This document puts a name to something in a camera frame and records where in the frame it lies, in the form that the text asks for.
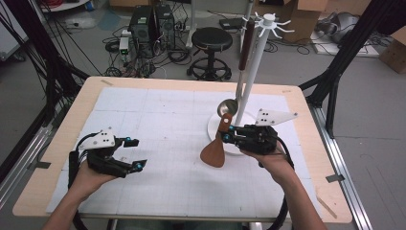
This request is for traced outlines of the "black round stool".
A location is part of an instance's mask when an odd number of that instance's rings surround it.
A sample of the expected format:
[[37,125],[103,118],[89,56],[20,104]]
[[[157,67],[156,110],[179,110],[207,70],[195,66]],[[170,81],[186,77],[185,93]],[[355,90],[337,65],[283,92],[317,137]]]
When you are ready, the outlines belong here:
[[232,36],[226,31],[207,27],[196,30],[192,34],[192,45],[206,54],[192,63],[187,69],[188,76],[194,76],[199,81],[224,81],[232,76],[227,63],[214,55],[228,50],[233,45]]

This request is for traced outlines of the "wooden rice paddle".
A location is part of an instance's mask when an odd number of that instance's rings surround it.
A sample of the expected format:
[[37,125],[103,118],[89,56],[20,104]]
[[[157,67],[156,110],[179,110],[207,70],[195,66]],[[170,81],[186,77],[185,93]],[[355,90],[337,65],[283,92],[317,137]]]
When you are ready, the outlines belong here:
[[200,152],[200,159],[209,166],[221,168],[225,163],[225,152],[221,137],[222,132],[227,132],[233,116],[229,113],[222,115],[213,141]]

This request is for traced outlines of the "white utensil rack stand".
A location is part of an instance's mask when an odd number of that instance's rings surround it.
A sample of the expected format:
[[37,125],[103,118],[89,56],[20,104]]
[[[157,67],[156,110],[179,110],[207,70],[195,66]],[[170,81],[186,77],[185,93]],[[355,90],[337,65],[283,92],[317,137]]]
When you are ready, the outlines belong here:
[[249,96],[251,94],[251,90],[254,85],[255,78],[257,76],[257,72],[259,69],[259,64],[264,52],[264,48],[269,36],[269,33],[272,32],[275,37],[280,38],[280,36],[275,32],[276,29],[284,32],[282,28],[283,25],[289,24],[290,20],[285,22],[276,22],[276,15],[274,13],[266,13],[263,16],[259,16],[256,14],[255,21],[255,30],[251,42],[250,47],[250,54],[254,53],[254,57],[251,60],[251,67],[249,69],[247,81],[243,79],[243,86],[242,86],[242,98],[241,102],[239,103],[238,112],[236,115],[232,115],[233,117],[236,116],[237,119],[235,121],[236,125],[239,125],[242,121],[244,116],[245,108],[249,100]]

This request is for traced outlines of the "white grid mat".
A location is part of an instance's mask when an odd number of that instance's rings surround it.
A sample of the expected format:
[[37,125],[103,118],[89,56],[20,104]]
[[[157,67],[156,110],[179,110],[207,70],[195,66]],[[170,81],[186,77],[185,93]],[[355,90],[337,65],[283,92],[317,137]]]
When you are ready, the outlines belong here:
[[227,145],[223,167],[200,152],[216,131],[217,105],[226,92],[106,87],[80,131],[111,129],[139,142],[114,156],[145,160],[141,172],[104,184],[80,205],[87,216],[158,219],[273,219],[283,191],[258,162]]

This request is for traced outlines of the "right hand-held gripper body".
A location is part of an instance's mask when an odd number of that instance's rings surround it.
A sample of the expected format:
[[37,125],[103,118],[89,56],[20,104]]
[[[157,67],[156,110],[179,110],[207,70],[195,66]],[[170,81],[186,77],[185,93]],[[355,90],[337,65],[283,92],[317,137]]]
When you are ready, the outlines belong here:
[[241,150],[266,155],[277,148],[279,138],[275,125],[298,117],[296,112],[283,112],[261,108],[252,125],[234,127],[234,144]]

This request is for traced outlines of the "metal ladle with brown handle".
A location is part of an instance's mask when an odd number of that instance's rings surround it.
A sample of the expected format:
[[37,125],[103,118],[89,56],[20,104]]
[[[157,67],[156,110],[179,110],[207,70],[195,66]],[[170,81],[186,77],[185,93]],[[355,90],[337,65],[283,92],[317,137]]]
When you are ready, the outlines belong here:
[[254,30],[255,30],[255,21],[252,18],[250,18],[247,20],[244,38],[242,42],[241,57],[238,65],[239,77],[237,82],[236,96],[233,99],[226,99],[219,104],[216,111],[219,117],[222,117],[226,113],[236,115],[238,112],[239,103],[241,102],[242,98],[243,73],[246,69],[247,60],[250,54],[250,47]]

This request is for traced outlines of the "large open cardboard box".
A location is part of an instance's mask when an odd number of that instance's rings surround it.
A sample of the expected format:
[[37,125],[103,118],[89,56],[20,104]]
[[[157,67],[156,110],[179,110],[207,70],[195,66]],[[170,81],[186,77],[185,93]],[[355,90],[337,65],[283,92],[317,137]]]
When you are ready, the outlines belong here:
[[254,0],[253,12],[259,15],[274,13],[279,22],[290,20],[285,30],[277,30],[285,41],[306,44],[314,31],[321,13],[326,9],[328,0]]

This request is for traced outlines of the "aluminium rail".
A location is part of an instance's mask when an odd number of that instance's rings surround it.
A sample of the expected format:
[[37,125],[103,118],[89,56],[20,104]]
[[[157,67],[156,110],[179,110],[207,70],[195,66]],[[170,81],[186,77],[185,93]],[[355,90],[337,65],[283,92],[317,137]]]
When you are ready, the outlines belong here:
[[15,187],[33,163],[34,159],[45,149],[46,142],[52,134],[50,126],[42,126],[33,137],[29,139],[28,146],[22,151],[22,155],[7,173],[6,178],[0,183],[0,210],[4,207]]
[[327,150],[327,155],[334,170],[334,174],[341,174],[345,177],[343,181],[336,182],[340,184],[341,190],[346,198],[346,202],[350,207],[352,220],[356,224],[358,230],[373,230],[370,219],[363,206],[360,196],[356,191],[339,146],[336,140],[329,136],[327,129],[325,128],[327,118],[323,109],[314,108],[311,106],[309,110],[312,114],[315,125],[319,130],[322,141],[325,145],[325,149]]

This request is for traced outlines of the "black metal frame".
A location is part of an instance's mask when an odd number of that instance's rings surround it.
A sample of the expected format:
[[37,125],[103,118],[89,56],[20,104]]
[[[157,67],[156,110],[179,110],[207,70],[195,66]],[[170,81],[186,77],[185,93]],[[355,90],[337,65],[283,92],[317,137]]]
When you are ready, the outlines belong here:
[[0,22],[29,56],[36,73],[46,81],[46,104],[42,114],[44,124],[48,125],[55,118],[56,104],[62,98],[75,98],[79,93],[80,85],[74,76],[87,80],[89,75],[60,55],[29,0],[3,1],[36,50],[35,55],[30,46],[0,13]]
[[391,35],[406,25],[406,0],[372,0],[328,68],[318,77],[299,85],[302,90],[315,89],[306,97],[313,107],[321,108],[328,98],[325,129],[334,137],[333,123],[339,81],[374,31]]

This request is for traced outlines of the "black computer tower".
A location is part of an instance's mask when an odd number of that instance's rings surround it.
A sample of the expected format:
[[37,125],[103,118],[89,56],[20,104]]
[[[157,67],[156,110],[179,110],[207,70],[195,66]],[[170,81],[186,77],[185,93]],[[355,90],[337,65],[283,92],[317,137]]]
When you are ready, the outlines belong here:
[[172,10],[167,4],[155,6],[157,29],[161,44],[168,50],[175,48],[174,17]]
[[153,58],[153,42],[156,38],[156,26],[153,7],[136,6],[128,26],[137,54],[141,58]]

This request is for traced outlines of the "white floor board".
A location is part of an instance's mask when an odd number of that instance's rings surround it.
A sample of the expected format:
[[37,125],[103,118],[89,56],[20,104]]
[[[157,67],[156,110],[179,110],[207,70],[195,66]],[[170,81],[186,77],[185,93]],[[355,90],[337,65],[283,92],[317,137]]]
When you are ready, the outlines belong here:
[[[318,55],[336,56],[339,52],[338,44],[333,42],[332,39],[319,32],[313,32],[310,36],[311,45]],[[358,51],[358,57],[361,58],[378,58],[378,52],[368,42]]]

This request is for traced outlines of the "flat black box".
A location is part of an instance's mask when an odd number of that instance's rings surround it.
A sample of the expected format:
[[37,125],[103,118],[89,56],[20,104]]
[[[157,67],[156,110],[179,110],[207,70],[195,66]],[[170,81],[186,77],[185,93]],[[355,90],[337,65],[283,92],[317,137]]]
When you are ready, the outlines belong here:
[[219,20],[219,25],[223,30],[239,30],[242,28],[242,24],[242,18],[226,18]]

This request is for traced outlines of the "small open cardboard box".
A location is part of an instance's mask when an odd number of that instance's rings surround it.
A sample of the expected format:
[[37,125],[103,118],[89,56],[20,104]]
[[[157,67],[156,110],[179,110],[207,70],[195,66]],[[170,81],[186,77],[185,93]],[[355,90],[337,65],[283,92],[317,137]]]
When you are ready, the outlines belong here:
[[137,5],[149,5],[149,0],[109,0],[111,7],[135,7]]

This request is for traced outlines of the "grey and black device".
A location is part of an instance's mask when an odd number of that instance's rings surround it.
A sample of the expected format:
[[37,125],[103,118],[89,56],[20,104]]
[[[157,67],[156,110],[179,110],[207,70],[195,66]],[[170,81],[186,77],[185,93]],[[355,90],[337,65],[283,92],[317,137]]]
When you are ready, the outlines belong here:
[[316,23],[315,31],[327,35],[339,44],[350,33],[359,18],[349,12],[333,12]]

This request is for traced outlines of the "person's left hand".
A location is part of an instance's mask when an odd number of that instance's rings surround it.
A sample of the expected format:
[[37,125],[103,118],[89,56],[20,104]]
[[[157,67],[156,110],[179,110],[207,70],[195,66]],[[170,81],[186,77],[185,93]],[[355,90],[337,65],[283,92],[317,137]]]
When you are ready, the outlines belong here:
[[95,172],[89,168],[87,161],[83,161],[69,192],[77,197],[87,197],[96,192],[103,184],[114,179],[113,175]]

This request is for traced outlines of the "person's right hand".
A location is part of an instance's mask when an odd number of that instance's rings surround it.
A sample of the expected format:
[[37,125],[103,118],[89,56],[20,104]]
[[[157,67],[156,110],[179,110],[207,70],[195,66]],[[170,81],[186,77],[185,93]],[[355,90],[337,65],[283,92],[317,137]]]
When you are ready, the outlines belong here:
[[270,172],[273,179],[283,188],[293,185],[298,179],[294,170],[286,160],[285,155],[282,153],[259,155],[248,150],[243,150],[242,153],[258,160],[262,166]]

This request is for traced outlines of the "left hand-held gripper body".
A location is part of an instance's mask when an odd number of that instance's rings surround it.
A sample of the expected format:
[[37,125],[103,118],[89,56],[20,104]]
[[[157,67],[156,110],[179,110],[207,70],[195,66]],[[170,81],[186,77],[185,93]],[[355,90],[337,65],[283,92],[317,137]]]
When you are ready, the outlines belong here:
[[78,150],[82,150],[86,154],[90,169],[98,173],[125,178],[132,173],[132,163],[125,163],[113,157],[119,147],[124,147],[125,138],[116,137],[111,128],[102,129],[84,136],[78,142]]

